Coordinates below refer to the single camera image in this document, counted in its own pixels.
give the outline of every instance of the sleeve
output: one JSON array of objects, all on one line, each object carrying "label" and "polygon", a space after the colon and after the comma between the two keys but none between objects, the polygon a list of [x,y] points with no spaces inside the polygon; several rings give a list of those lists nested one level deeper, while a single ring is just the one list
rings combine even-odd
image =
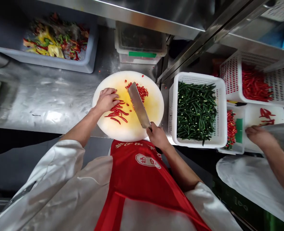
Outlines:
[{"label": "sleeve", "polygon": [[19,229],[38,213],[66,182],[81,170],[84,153],[85,150],[78,141],[57,142],[41,158],[15,196],[36,181],[31,191],[0,214],[0,230],[5,230],[5,224]]},{"label": "sleeve", "polygon": [[241,231],[232,214],[205,184],[199,182],[185,193],[201,218],[212,231]]}]

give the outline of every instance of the white chef coat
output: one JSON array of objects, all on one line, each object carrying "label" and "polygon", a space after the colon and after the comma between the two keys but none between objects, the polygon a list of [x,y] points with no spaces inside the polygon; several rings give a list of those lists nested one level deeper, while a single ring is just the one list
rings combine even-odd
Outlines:
[{"label": "white chef coat", "polygon": [[216,169],[224,183],[284,221],[284,189],[267,159],[229,155],[218,161]]},{"label": "white chef coat", "polygon": [[[56,143],[17,194],[36,181],[32,190],[0,215],[0,230],[94,230],[107,198],[113,157],[96,158],[81,169],[84,152],[74,140]],[[241,230],[205,184],[185,195],[212,230]],[[120,230],[196,229],[183,213],[126,199]]]}]

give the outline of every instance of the green label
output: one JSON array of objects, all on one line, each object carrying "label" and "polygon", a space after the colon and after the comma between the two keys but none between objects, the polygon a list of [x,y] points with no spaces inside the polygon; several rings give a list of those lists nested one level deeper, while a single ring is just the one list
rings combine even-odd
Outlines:
[{"label": "green label", "polygon": [[155,53],[147,53],[147,52],[129,51],[129,55],[128,56],[155,58],[157,56],[157,54],[155,54]]},{"label": "green label", "polygon": [[237,133],[235,139],[237,143],[242,143],[242,119],[236,119],[236,129]]}]

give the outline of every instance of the cutting board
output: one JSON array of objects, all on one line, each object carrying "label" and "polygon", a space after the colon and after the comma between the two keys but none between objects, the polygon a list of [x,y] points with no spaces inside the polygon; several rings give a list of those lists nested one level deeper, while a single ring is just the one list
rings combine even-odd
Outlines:
[{"label": "cutting board", "polygon": [[109,117],[105,117],[111,113],[109,111],[103,114],[97,124],[107,136],[122,142],[134,142],[147,137],[146,130],[142,128],[140,121],[133,109],[128,91],[125,88],[130,82],[136,82],[139,84],[139,86],[144,86],[144,88],[148,90],[148,97],[145,97],[144,107],[150,121],[153,121],[157,126],[159,126],[164,111],[164,103],[161,91],[154,81],[146,75],[133,71],[122,71],[114,73],[105,78],[95,91],[92,104],[93,107],[98,101],[100,91],[105,88],[115,88],[117,89],[119,99],[125,102],[125,104],[122,104],[121,106],[123,106],[122,110],[124,112],[129,113],[127,116],[123,115],[128,123],[119,117],[115,118],[118,119],[121,124],[110,119]]},{"label": "cutting board", "polygon": [[[270,116],[271,119],[275,119],[274,124],[284,124],[284,108],[258,105],[258,104],[247,104],[245,107],[245,129],[252,125],[262,124],[261,121],[268,120],[265,117],[259,118],[261,116],[260,109],[264,108],[269,110],[273,115]],[[263,153],[263,151],[253,142],[249,140],[247,135],[244,136],[245,151],[247,152],[257,152]]]}]

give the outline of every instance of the cleaver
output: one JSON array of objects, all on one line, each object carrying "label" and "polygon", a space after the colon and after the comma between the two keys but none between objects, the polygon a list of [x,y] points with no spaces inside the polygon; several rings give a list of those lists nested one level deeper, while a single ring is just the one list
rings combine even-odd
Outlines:
[{"label": "cleaver", "polygon": [[152,130],[151,123],[149,122],[149,118],[147,116],[144,104],[135,82],[133,82],[133,84],[128,88],[128,93],[133,103],[136,115],[138,116],[138,119],[142,125],[142,128],[150,128],[150,130]]}]

